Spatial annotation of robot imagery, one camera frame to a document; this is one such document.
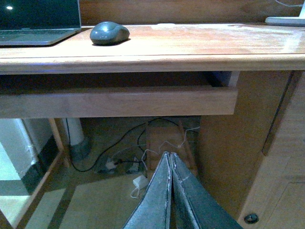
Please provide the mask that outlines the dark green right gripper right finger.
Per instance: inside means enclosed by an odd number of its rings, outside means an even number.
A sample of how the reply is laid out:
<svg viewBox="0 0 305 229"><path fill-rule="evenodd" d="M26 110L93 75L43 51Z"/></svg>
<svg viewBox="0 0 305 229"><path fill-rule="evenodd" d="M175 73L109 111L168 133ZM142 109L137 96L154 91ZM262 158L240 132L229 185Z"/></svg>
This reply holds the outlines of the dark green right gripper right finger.
<svg viewBox="0 0 305 229"><path fill-rule="evenodd" d="M175 219L178 229L240 229L241 226L203 188L176 153L171 153Z"/></svg>

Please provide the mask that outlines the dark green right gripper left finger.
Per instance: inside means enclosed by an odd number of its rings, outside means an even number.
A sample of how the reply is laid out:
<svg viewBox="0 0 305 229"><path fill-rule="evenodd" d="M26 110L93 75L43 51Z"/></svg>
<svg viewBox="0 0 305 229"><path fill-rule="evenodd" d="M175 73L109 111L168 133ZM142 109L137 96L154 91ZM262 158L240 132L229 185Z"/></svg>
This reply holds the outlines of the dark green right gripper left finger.
<svg viewBox="0 0 305 229"><path fill-rule="evenodd" d="M124 229L168 229L171 217L172 169L170 154L163 153L148 187Z"/></svg>

